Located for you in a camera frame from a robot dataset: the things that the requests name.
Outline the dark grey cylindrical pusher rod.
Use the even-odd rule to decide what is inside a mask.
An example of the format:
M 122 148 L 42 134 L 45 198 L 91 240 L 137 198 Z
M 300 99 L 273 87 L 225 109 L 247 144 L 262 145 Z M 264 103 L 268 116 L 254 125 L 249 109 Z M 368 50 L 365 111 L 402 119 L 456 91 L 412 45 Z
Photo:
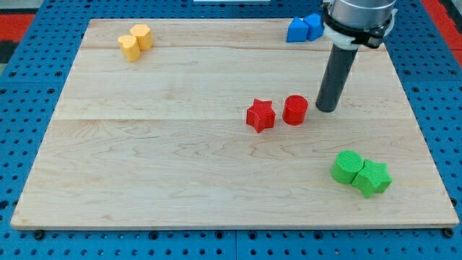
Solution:
M 318 110 L 326 113 L 336 110 L 356 55 L 357 49 L 332 46 L 315 103 Z

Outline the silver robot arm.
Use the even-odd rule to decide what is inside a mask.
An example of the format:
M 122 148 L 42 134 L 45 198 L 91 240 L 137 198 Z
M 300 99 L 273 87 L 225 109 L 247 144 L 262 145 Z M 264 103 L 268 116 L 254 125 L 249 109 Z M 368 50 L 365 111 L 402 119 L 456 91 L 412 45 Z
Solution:
M 323 7 L 323 35 L 333 45 L 316 107 L 333 112 L 360 46 L 378 48 L 395 23 L 396 0 L 327 0 Z

